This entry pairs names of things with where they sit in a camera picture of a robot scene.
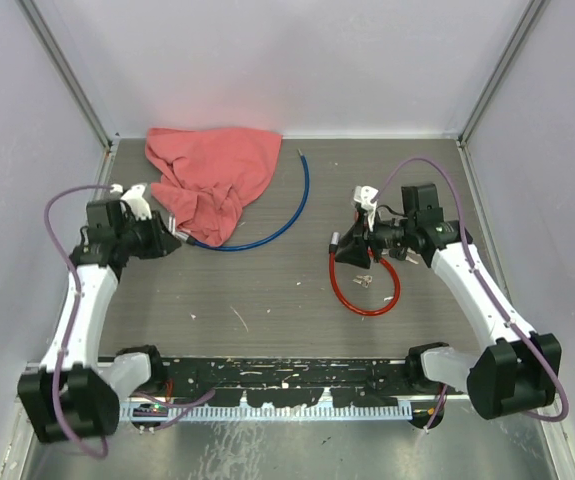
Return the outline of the red cable lock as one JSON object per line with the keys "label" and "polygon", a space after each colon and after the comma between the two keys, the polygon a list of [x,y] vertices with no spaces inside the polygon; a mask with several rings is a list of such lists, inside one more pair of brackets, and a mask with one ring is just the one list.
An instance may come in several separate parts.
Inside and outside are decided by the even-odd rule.
{"label": "red cable lock", "polygon": [[[351,265],[336,263],[339,239],[340,234],[333,232],[328,247],[329,281],[338,301],[363,320],[391,312],[398,306],[402,294],[401,280],[392,263],[381,260],[373,264],[374,271],[363,271]],[[352,281],[356,275],[371,275],[373,281],[368,288],[363,288]]]}

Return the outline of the black keys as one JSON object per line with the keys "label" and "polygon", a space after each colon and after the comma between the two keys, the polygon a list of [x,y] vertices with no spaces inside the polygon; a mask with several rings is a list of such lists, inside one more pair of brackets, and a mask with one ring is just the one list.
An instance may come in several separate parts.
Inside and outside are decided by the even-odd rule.
{"label": "black keys", "polygon": [[407,248],[397,247],[388,251],[388,256],[397,261],[406,261],[414,265],[418,265],[419,261],[416,259],[417,255],[414,252],[409,252]]}

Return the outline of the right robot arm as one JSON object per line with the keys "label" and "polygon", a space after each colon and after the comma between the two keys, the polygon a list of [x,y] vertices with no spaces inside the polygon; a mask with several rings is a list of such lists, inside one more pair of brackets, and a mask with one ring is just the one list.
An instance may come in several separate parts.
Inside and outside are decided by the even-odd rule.
{"label": "right robot arm", "polygon": [[384,261],[384,251],[420,255],[455,298],[481,350],[470,355],[444,342],[410,348],[409,388],[426,394],[439,384],[452,387],[467,394],[487,420],[551,405],[561,395],[559,341],[539,334],[503,295],[467,230],[460,221],[445,219],[435,185],[402,187],[400,220],[380,218],[377,194],[373,187],[355,188],[355,221],[344,235],[333,235],[330,263],[367,269]]}

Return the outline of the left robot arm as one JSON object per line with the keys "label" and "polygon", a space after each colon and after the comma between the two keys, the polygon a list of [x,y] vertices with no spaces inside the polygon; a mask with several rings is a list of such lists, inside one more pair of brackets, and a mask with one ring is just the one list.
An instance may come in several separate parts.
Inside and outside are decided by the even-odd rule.
{"label": "left robot arm", "polygon": [[181,246],[148,201],[134,195],[91,201],[81,241],[66,257],[68,293],[54,340],[17,393],[38,440],[51,444],[112,435],[122,401],[161,393],[168,381],[154,345],[121,349],[98,364],[108,307],[130,259],[163,258]]}

